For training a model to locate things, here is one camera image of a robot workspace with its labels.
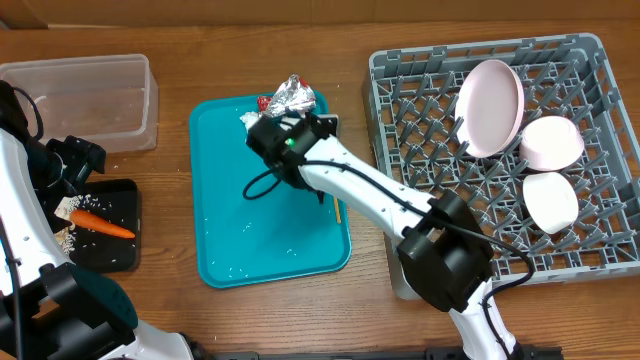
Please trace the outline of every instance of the wooden tabletop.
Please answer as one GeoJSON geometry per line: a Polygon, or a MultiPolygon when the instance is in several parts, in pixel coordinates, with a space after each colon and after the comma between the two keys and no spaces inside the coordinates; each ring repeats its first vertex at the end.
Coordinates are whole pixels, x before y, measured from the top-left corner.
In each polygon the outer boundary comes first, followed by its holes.
{"type": "MultiPolygon", "coordinates": [[[[354,26],[90,29],[0,32],[0,63],[145,54],[159,86],[158,146],[109,155],[107,174],[142,191],[142,261],[112,277],[141,319],[211,351],[422,350],[459,345],[447,314],[391,290],[382,232],[349,211],[353,256],[337,273],[215,290],[196,269],[188,118],[209,99],[273,91],[291,73],[325,94],[341,140],[373,163],[361,87],[376,50],[575,32],[598,35],[634,126],[640,122],[637,21],[448,22],[354,26]]],[[[562,346],[567,359],[640,354],[638,278],[520,287],[497,296],[523,343],[562,346]]]]}

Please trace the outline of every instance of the gray dish rack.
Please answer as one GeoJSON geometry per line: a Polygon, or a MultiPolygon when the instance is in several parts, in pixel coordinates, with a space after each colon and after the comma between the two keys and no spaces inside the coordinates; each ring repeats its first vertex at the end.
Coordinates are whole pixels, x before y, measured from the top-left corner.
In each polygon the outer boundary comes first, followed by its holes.
{"type": "MultiPolygon", "coordinates": [[[[407,186],[440,194],[453,189],[482,229],[528,252],[531,283],[610,278],[640,273],[640,148],[601,41],[574,34],[378,51],[369,58],[364,87],[367,120],[380,171],[407,186]],[[520,161],[518,135],[494,156],[476,159],[455,136],[458,91],[480,62],[497,59],[518,74],[525,93],[522,126],[541,116],[571,119],[585,140],[581,158],[563,174],[578,194],[580,214],[552,236],[538,229],[522,198],[531,170],[520,161]]],[[[408,287],[386,239],[396,294],[408,287]]],[[[495,249],[496,284],[526,272],[525,264],[495,249]]]]}

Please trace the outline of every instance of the carrot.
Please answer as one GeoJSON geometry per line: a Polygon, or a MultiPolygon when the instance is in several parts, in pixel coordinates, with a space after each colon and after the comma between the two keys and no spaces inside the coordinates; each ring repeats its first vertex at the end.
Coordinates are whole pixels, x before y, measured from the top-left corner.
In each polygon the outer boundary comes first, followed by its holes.
{"type": "Polygon", "coordinates": [[[118,225],[114,225],[101,217],[93,215],[84,210],[74,210],[71,213],[70,220],[85,229],[94,230],[107,235],[113,235],[125,239],[133,239],[136,237],[134,233],[127,229],[123,229],[118,225]]]}

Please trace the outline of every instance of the teal tray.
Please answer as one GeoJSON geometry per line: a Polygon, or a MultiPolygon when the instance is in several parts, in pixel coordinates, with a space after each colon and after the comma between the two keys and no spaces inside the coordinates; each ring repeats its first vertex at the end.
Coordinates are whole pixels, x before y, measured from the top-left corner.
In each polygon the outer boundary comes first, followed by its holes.
{"type": "MultiPolygon", "coordinates": [[[[256,96],[204,102],[191,113],[191,170],[198,271],[205,283],[230,288],[342,269],[351,256],[344,203],[338,224],[333,198],[281,183],[254,201],[244,186],[267,169],[245,144],[240,116],[257,111],[256,96]]],[[[315,112],[328,105],[316,93],[315,112]]],[[[251,190],[275,181],[267,177],[251,190]]]]}

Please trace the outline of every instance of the clear plastic bin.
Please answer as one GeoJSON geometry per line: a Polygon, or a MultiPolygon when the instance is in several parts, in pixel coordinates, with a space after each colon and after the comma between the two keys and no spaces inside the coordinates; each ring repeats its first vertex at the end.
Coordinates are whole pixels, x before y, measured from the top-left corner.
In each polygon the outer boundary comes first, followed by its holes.
{"type": "MultiPolygon", "coordinates": [[[[73,135],[110,153],[156,146],[158,86],[144,55],[10,63],[0,66],[0,79],[31,95],[44,123],[44,143],[73,135]]],[[[35,134],[33,108],[17,97],[35,134]]]]}

